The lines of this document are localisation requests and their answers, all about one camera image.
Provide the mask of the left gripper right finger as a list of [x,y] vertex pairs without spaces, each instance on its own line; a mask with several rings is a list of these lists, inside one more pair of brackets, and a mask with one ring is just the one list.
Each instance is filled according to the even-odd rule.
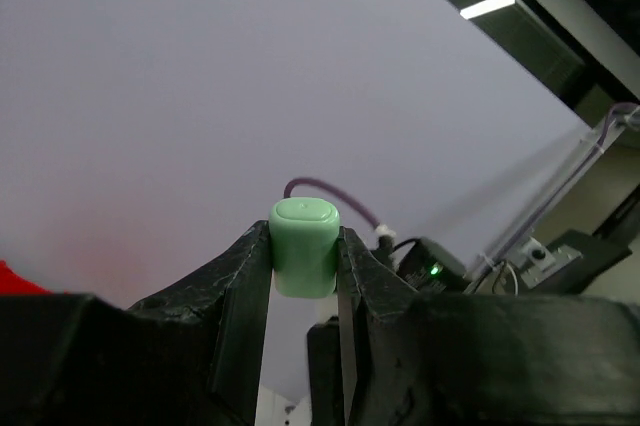
[[348,425],[635,425],[639,309],[584,296],[419,292],[337,240]]

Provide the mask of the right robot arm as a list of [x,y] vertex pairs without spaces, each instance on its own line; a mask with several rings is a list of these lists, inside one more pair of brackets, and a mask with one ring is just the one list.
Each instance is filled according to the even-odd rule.
[[[441,245],[409,238],[391,246],[382,239],[372,254],[418,291],[462,292],[469,285],[465,266]],[[344,420],[337,297],[320,309],[319,323],[307,333],[307,360],[312,425],[341,425]]]

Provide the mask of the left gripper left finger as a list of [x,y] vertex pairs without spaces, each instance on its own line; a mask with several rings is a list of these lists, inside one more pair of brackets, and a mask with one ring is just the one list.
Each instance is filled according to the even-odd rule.
[[271,283],[268,225],[127,309],[1,299],[5,425],[251,425]]

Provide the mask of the green highlighter cap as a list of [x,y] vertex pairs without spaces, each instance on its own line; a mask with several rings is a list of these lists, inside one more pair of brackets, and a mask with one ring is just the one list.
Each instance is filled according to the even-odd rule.
[[299,299],[333,294],[341,227],[336,207],[320,198],[285,198],[273,206],[268,225],[276,290]]

